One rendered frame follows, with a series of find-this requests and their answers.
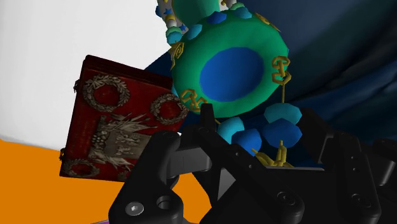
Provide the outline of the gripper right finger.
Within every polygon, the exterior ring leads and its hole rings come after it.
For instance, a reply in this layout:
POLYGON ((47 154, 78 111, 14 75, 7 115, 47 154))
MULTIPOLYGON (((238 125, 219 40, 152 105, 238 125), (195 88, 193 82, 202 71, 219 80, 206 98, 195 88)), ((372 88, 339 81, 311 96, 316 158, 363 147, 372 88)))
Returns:
POLYGON ((335 174, 339 213, 349 224, 397 224, 397 141, 362 143, 331 128, 313 109, 301 108, 302 144, 335 174))

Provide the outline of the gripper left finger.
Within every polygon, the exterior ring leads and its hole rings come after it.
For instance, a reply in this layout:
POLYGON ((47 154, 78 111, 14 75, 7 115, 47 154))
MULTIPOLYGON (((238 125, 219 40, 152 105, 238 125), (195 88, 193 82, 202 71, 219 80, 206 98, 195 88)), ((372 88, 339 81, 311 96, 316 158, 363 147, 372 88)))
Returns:
MULTIPOLYGON (((189 125, 188 135, 235 182, 199 224, 299 224, 303 200, 244 148, 219 136, 213 118, 211 104, 204 104, 200 124, 189 125)), ((187 224, 181 198, 166 184, 167 164, 180 142, 172 131, 152 135, 109 209, 109 224, 187 224)))

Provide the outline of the red book with silver ornaments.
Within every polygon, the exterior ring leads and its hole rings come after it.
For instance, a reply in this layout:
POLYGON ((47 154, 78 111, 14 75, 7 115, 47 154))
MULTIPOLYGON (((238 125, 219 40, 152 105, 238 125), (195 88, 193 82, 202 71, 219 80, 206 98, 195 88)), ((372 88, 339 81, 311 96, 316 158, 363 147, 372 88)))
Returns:
POLYGON ((170 77, 87 55, 60 175, 124 182, 151 136, 178 131, 189 113, 171 87, 170 77))

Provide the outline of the dark blue blanket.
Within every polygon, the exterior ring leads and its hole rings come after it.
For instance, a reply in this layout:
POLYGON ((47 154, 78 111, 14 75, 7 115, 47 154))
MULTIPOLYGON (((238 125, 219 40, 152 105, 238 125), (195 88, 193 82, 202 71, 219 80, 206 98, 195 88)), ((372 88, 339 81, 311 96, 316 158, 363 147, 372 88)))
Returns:
POLYGON ((265 109, 285 100, 365 143, 397 141, 397 0, 231 2, 279 28, 291 60, 286 89, 241 116, 247 129, 265 126, 265 109))

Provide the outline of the green and blue bead ornament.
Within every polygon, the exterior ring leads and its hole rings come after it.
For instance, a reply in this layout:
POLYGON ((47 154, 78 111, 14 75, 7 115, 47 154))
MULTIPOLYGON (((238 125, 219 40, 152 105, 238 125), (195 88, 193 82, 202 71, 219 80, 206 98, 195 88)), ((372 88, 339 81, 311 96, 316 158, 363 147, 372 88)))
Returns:
POLYGON ((214 111, 218 134, 241 145, 263 165, 287 166, 286 153, 301 138, 300 110, 285 101, 264 112, 267 124, 248 129, 240 119, 290 81, 288 47, 279 29, 238 0, 157 0, 170 46, 172 99, 181 116, 214 111))

